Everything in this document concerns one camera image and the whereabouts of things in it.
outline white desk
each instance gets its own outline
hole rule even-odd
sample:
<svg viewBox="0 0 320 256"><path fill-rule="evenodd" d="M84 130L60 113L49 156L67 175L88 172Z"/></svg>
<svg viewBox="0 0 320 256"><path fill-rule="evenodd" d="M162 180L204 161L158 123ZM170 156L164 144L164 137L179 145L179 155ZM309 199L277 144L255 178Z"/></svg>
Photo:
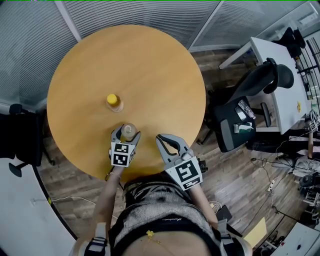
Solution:
<svg viewBox="0 0 320 256"><path fill-rule="evenodd" d="M219 68L226 68L250 49L253 50L259 65L265 62L267 58L272 58L277 64L286 65L293 73L294 83L290 89L278 87L271 94L277 126L256 128L257 132L281 132L281 134L284 134L311 109L308 104L304 84L301 77L297 74L295 61L290 57L286 47L251 37L248 43L223 62ZM298 102L301 104L300 112L298 111Z"/></svg>

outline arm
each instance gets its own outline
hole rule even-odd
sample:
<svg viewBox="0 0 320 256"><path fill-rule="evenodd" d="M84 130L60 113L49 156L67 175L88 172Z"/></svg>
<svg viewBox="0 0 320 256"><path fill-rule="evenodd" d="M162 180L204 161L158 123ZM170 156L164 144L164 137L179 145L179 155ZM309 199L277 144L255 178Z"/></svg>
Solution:
<svg viewBox="0 0 320 256"><path fill-rule="evenodd" d="M108 231L110 230L112 215L115 207L115 198L121 175L124 171L124 167L115 166L110 173L110 177L107 180L97 202L94 207L92 221L87 232L77 239L73 248L73 254L70 256L77 256L80 246L84 241L91 241L95 236L97 223L106 223L105 233L106 239L109 240Z"/></svg>
<svg viewBox="0 0 320 256"><path fill-rule="evenodd" d="M214 212L214 210L211 208L210 203L202 190L201 186L199 184L191 187L189 190L191 199L195 206L199 207L204 216L209 221L210 225L214 228L218 228L218 219Z"/></svg>

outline wooden floor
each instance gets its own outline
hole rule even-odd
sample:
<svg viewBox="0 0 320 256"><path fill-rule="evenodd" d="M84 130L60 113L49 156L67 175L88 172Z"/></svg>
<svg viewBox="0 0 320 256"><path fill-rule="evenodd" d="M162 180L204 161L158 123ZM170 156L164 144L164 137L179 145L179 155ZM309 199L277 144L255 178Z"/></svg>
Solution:
<svg viewBox="0 0 320 256"><path fill-rule="evenodd" d="M231 54L232 51L226 50L193 54L207 90L234 85L251 67L248 63L240 63L219 70L218 65ZM207 131L202 126L198 137L202 138ZM50 166L43 158L38 171L51 198L54 200L72 196L95 202L105 182L75 168L59 151L49 130L46 137L45 146L56 161L56 166ZM201 185L205 194L210 201L218 201L228 207L233 216L229 224L240 233L247 234L263 217L266 219L268 233L272 232L283 217L281 213L276 214L272 205L296 219L306 208L297 190L298 185L294 183L295 177L292 174L286 176L287 168L274 168L270 163L266 164L265 169L270 179L276 180L274 195L266 192L270 184L266 170L261 167L261 161L256 161L255 166L251 158L273 161L274 154L249 151L244 146L221 153L215 135L205 145L194 143L191 148L198 157L206 160L208 171L204 174ZM89 225L94 204L72 198L58 200L54 204L73 232L80 236ZM117 217L124 207L122 190L118 188L113 215ZM286 236L295 223L285 216L277 228L279 234Z"/></svg>

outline power strip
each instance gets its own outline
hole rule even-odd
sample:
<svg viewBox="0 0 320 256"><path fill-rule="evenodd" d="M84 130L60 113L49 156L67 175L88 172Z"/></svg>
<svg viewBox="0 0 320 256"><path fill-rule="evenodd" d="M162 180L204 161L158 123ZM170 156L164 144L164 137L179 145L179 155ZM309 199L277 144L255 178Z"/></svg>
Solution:
<svg viewBox="0 0 320 256"><path fill-rule="evenodd" d="M271 192L272 188L274 187L275 184L275 180L273 179L270 183L270 185L268 186L268 188L266 189L267 192Z"/></svg>

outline black office chair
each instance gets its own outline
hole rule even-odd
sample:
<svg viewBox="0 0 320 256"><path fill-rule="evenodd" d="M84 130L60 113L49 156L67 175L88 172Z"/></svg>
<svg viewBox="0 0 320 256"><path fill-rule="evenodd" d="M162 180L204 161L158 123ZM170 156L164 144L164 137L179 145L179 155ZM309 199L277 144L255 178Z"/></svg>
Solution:
<svg viewBox="0 0 320 256"><path fill-rule="evenodd" d="M197 140L203 144L213 133L222 152L231 151L247 141L256 134L255 121L246 115L241 120L235 111L238 103L243 100L249 107L246 96L254 96L262 90L270 94L277 87L290 88L294 84L292 71L285 65L277 65L275 61L268 58L267 61L247 72L233 87L217 89L209 93L210 103L208 113L204 117L204 123L210 129L205 138ZM267 105L263 102L261 109L253 109L257 115L264 115L266 125L271 125L270 113ZM246 133L234 133L234 124L252 123L252 129Z"/></svg>
<svg viewBox="0 0 320 256"><path fill-rule="evenodd" d="M293 31L291 27L288 27L280 40L272 42L286 47L291 58L300 56L302 53L301 48L304 49L306 47L306 42L298 28Z"/></svg>
<svg viewBox="0 0 320 256"><path fill-rule="evenodd" d="M26 165L40 166L42 153L45 154L51 165L55 161L49 158L48 152L43 144L43 117L37 113L31 113L23 109L20 104L10 106L10 115L5 115L0 126L6 129L7 144L11 143L7 156L0 154L0 158L11 158L15 156L23 163L15 166L9 163L10 171L17 177L22 176L21 169ZM1 144L1 150L7 151L7 146Z"/></svg>

